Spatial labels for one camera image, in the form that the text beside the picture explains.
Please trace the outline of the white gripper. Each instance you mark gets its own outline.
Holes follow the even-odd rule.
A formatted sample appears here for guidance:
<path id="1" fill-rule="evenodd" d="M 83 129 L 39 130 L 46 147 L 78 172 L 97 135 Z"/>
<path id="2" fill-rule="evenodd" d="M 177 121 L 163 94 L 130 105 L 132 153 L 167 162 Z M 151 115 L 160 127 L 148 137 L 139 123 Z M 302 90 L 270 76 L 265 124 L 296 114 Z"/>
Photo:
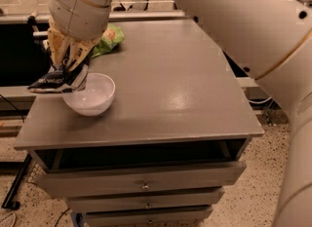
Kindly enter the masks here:
<path id="1" fill-rule="evenodd" d="M 61 66 L 68 47 L 66 70 L 72 72 L 99 43 L 101 37 L 98 36 L 106 29 L 108 19 L 87 20 L 86 16 L 109 15 L 110 1 L 50 0 L 49 9 L 53 19 L 49 20 L 48 42 L 56 68 Z"/>

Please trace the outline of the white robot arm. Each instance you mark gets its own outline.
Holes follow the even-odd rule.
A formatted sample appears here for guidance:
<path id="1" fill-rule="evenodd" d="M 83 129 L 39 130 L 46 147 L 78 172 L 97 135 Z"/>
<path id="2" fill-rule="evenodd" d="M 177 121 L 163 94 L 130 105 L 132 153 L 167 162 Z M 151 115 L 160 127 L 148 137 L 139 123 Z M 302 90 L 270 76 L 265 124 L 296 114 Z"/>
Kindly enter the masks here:
<path id="1" fill-rule="evenodd" d="M 291 144 L 273 227 L 312 227 L 312 18 L 297 0 L 174 0 L 284 110 Z"/>

